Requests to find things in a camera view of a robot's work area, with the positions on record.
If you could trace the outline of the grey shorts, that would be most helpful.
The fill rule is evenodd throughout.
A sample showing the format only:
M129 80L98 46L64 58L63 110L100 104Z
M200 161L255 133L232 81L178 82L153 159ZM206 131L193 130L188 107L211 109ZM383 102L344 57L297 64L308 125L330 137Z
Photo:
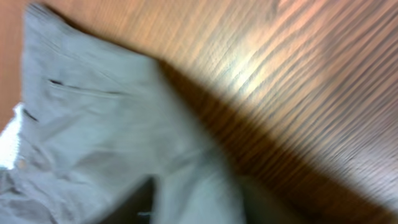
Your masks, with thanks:
M69 26L43 4L24 13L22 125L1 171L2 223L95 223L153 181L151 223L244 223L221 149L159 64Z

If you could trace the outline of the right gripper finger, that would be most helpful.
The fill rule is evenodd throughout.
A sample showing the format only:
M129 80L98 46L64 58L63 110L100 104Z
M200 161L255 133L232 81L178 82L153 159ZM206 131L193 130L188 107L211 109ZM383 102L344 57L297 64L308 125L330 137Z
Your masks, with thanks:
M98 218L95 224L150 224L155 196L155 180L146 178L118 206Z

